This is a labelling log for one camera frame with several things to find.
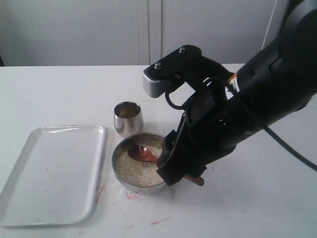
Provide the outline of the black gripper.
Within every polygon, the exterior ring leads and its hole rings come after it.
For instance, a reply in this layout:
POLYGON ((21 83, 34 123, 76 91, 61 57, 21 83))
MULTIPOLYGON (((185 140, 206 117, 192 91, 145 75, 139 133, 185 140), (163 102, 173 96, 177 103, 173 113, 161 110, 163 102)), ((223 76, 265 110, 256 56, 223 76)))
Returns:
POLYGON ((162 143, 159 174, 168 186, 187 179, 198 186, 207 165, 230 154, 263 125, 241 97, 228 99, 225 86, 212 81, 189 83, 194 94, 185 101, 177 130, 162 143))

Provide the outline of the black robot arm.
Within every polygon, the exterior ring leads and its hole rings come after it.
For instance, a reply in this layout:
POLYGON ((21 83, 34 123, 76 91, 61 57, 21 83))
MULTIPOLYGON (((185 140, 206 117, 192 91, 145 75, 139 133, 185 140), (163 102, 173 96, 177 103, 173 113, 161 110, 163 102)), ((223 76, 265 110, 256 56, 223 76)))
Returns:
POLYGON ((316 165, 293 149, 270 125, 304 108, 317 92, 317 3, 305 0, 288 16, 281 33, 237 72, 206 58, 194 46, 175 50, 149 68, 167 81, 169 95, 183 83, 194 94, 182 105, 177 130, 164 139, 158 174, 167 185, 189 178, 203 185, 207 165, 264 130, 303 164, 316 165))

